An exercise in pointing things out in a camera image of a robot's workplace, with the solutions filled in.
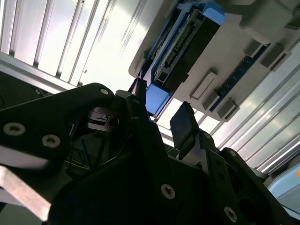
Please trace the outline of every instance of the cable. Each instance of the cable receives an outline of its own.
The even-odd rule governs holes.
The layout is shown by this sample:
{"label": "cable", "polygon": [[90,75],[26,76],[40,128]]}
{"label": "cable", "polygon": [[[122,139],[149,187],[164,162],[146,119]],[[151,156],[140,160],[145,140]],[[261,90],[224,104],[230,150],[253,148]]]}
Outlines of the cable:
{"label": "cable", "polygon": [[74,159],[70,159],[69,157],[67,159],[71,160],[72,162],[78,163],[79,165],[86,166],[86,165],[82,164],[81,162],[78,162]]}
{"label": "cable", "polygon": [[93,167],[93,164],[90,160],[90,157],[89,157],[89,154],[88,154],[88,150],[86,149],[86,145],[85,145],[85,142],[84,142],[84,139],[81,139],[81,145],[82,145],[82,148],[83,148],[83,152],[85,154],[85,157],[86,159],[88,160],[88,164],[89,164],[89,167],[92,168]]}
{"label": "cable", "polygon": [[82,165],[86,165],[86,159],[85,159],[85,154],[82,150],[80,149],[77,149],[77,148],[73,148],[73,150],[78,154],[78,157],[81,161],[81,164]]}
{"label": "cable", "polygon": [[1,102],[3,103],[3,107],[4,107],[4,109],[5,109],[5,108],[6,108],[6,105],[5,105],[5,101],[4,101],[3,97],[2,97],[2,95],[0,95],[0,99],[1,99]]}
{"label": "cable", "polygon": [[77,167],[82,168],[82,169],[86,169],[86,170],[89,170],[89,169],[90,169],[89,167],[83,167],[83,166],[77,165],[77,164],[75,164],[75,163],[72,163],[72,162],[70,162],[70,161],[66,161],[66,163],[69,163],[69,165],[72,164],[72,165],[77,166]]}
{"label": "cable", "polygon": [[100,144],[98,155],[97,155],[97,158],[96,158],[96,161],[95,161],[95,164],[94,164],[93,168],[96,168],[97,166],[99,166],[100,159],[101,159],[101,156],[102,156],[104,148],[105,148],[105,144],[106,144],[106,139],[103,138],[102,142]]}
{"label": "cable", "polygon": [[68,167],[67,167],[68,170],[70,170],[70,168],[71,168],[71,161],[72,161],[73,149],[74,149],[73,146],[74,146],[74,145],[72,144],[71,155],[70,155],[70,163],[69,163],[69,165],[68,165]]}

